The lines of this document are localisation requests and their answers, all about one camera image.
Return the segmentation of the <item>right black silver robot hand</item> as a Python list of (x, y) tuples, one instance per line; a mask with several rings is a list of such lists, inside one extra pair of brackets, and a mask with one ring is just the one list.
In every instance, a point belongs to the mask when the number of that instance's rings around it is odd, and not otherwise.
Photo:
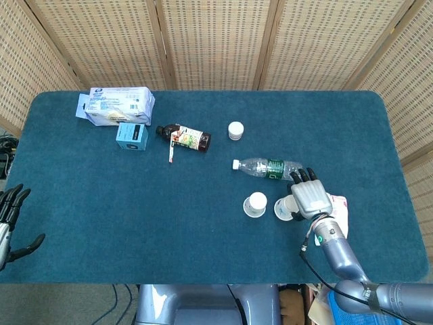
[(296, 212), (291, 212), (294, 220), (313, 220), (320, 215), (331, 215), (333, 211), (329, 199), (321, 181), (310, 167), (292, 171), (290, 176), (294, 182), (290, 186), (292, 196), (298, 207)]

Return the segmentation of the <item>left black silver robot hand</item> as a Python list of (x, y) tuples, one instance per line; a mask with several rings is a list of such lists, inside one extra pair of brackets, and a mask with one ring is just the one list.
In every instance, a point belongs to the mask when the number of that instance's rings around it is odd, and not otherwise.
[(45, 239), (45, 234), (39, 234), (35, 240), (24, 248), (11, 250), (12, 235), (16, 227), (20, 209), (24, 200), (31, 193), (31, 189), (23, 189), (24, 185), (18, 184), (14, 188), (1, 191), (1, 271), (8, 263), (21, 259), (37, 250)]

